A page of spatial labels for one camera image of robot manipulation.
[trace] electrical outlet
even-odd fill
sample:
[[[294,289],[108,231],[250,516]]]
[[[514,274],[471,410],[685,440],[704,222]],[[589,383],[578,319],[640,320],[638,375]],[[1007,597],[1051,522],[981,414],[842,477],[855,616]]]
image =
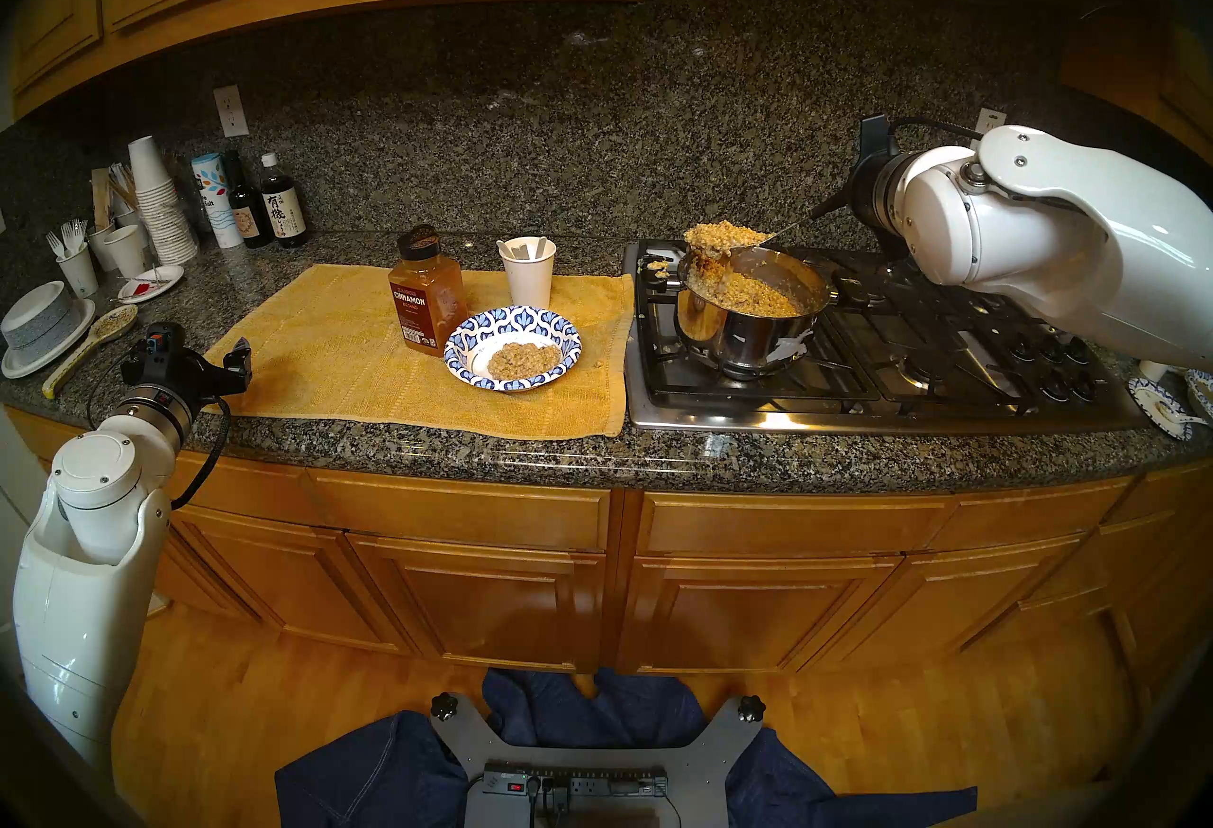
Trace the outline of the electrical outlet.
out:
[[[975,129],[976,132],[981,132],[981,135],[986,135],[986,132],[990,132],[991,129],[998,129],[998,126],[1002,126],[1006,121],[1006,113],[998,113],[997,109],[990,109],[990,107],[981,107],[981,113],[978,113],[978,121],[973,129]],[[969,139],[969,148],[972,148],[973,152],[978,152],[978,139]]]
[[[249,121],[244,118],[244,107],[240,104],[240,91],[238,91],[237,85],[215,87],[215,104],[220,109],[220,121],[223,124],[226,137],[246,137],[249,135]]]

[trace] wooden floor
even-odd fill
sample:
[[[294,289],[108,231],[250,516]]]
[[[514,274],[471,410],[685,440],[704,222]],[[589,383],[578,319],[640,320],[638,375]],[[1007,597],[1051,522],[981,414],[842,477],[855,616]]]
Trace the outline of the wooden floor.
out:
[[[483,669],[277,636],[187,606],[148,622],[114,726],[115,781],[149,826],[277,826],[274,770]],[[685,679],[711,715],[758,693],[767,724],[838,793],[976,784],[981,807],[1087,782],[1135,726],[1097,621],[1030,647],[856,675]],[[579,679],[582,690],[590,679]]]

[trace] yellow towel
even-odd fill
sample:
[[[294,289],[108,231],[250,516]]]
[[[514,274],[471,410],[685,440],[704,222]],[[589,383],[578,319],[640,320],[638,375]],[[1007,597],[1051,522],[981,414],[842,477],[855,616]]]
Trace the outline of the yellow towel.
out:
[[[206,360],[221,364],[240,336],[252,344],[252,384],[227,399],[232,413],[404,423],[512,440],[619,435],[632,278],[553,276],[551,309],[577,327],[581,359],[551,384],[501,394],[465,384],[440,358],[405,348],[387,274],[317,264],[229,330]],[[465,269],[463,289],[471,315],[509,305],[502,273]]]

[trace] gas stove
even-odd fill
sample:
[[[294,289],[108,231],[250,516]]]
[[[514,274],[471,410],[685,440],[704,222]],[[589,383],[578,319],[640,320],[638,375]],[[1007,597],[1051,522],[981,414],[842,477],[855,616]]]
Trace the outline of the gas stove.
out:
[[[1147,426],[1083,341],[1006,297],[935,286],[913,261],[854,250],[788,247],[836,289],[781,371],[728,377],[677,335],[678,241],[639,241],[625,377],[644,429],[889,434],[1007,434]],[[661,269],[662,261],[668,267]]]

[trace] stainless steel pot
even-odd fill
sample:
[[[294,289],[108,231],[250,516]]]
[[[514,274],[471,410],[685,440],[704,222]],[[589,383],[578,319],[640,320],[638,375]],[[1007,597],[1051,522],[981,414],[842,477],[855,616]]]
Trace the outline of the stainless steel pot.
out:
[[[687,282],[691,256],[678,264],[678,309],[674,326],[693,355],[734,378],[754,378],[786,367],[807,352],[818,313],[833,295],[816,269],[786,253],[764,247],[734,250],[736,273],[762,280],[802,310],[787,319],[768,319],[724,309]]]

